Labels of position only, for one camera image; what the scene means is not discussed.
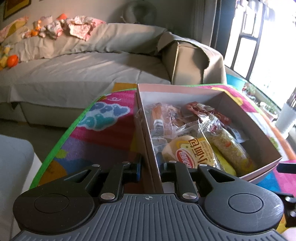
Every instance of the label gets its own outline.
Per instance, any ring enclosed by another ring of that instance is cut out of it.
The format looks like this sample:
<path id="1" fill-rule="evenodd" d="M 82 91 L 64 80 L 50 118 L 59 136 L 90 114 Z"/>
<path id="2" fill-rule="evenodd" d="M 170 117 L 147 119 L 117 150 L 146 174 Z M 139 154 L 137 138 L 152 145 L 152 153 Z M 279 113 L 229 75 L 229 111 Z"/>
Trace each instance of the label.
<path id="1" fill-rule="evenodd" d="M 163 121 L 156 119 L 153 122 L 154 130 L 151 130 L 151 137 L 163 137 L 165 135 Z"/>
<path id="2" fill-rule="evenodd" d="M 191 155 L 184 149 L 179 149 L 176 151 L 176 158 L 179 162 L 183 162 L 189 168 L 195 167 L 195 162 L 192 159 Z"/>
<path id="3" fill-rule="evenodd" d="M 249 140 L 246 134 L 241 129 L 235 127 L 233 124 L 227 126 L 227 130 L 230 132 L 230 134 L 232 134 L 238 143 L 243 143 Z"/>
<path id="4" fill-rule="evenodd" d="M 175 156 L 179 162 L 183 162 L 189 168 L 197 168 L 199 164 L 214 166 L 215 159 L 213 151 L 204 138 L 193 138 L 186 143 L 180 143 L 180 148 L 176 151 Z"/>

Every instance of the sofa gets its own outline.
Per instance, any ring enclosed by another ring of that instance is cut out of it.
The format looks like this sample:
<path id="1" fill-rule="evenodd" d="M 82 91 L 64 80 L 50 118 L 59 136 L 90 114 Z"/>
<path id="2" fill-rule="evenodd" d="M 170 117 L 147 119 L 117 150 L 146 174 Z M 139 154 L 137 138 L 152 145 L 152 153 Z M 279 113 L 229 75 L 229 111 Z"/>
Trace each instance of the sofa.
<path id="1" fill-rule="evenodd" d="M 0 135 L 0 240 L 9 241 L 20 229 L 12 207 L 27 191 L 41 167 L 32 145 L 22 139 Z"/>
<path id="2" fill-rule="evenodd" d="M 88 41 L 63 34 L 12 46 L 20 63 L 0 72 L 0 118 L 58 127 L 115 83 L 226 83 L 219 52 L 166 29 L 100 24 Z"/>

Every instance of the sofa armrest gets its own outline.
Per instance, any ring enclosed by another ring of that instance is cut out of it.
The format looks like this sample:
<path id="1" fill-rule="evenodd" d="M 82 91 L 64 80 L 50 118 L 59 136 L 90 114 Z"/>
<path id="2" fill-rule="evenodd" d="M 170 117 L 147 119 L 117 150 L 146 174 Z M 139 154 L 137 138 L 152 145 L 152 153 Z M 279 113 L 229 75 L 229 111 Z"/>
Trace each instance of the sofa armrest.
<path id="1" fill-rule="evenodd" d="M 162 62 L 173 85 L 198 85 L 203 83 L 208 58 L 190 43 L 173 41 L 162 50 Z"/>
<path id="2" fill-rule="evenodd" d="M 173 85 L 226 84 L 222 55 L 197 41 L 166 32 L 158 42 Z"/>

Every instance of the crosshair marking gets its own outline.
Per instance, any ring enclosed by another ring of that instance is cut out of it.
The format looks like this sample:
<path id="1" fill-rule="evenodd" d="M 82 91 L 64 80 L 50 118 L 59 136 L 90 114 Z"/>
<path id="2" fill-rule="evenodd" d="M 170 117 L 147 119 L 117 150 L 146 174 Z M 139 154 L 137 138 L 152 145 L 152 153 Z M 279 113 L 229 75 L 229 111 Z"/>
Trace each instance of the crosshair marking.
<path id="1" fill-rule="evenodd" d="M 145 199 L 148 200 L 148 201 L 151 200 L 151 199 L 153 199 L 153 198 L 154 198 L 154 197 L 151 197 L 151 196 L 147 196 L 147 197 L 145 197 Z"/>

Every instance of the orange toy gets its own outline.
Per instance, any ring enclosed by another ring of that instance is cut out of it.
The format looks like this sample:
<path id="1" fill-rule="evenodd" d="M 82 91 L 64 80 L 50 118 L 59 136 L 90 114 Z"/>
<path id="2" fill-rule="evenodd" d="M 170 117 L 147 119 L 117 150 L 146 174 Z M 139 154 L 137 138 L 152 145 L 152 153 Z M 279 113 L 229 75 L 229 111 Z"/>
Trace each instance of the orange toy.
<path id="1" fill-rule="evenodd" d="M 18 56 L 17 55 L 11 55 L 7 59 L 7 66 L 9 68 L 12 68 L 18 64 Z"/>
<path id="2" fill-rule="evenodd" d="M 62 20 L 66 18 L 67 18 L 66 14 L 62 13 L 60 16 L 57 17 L 57 20 Z"/>

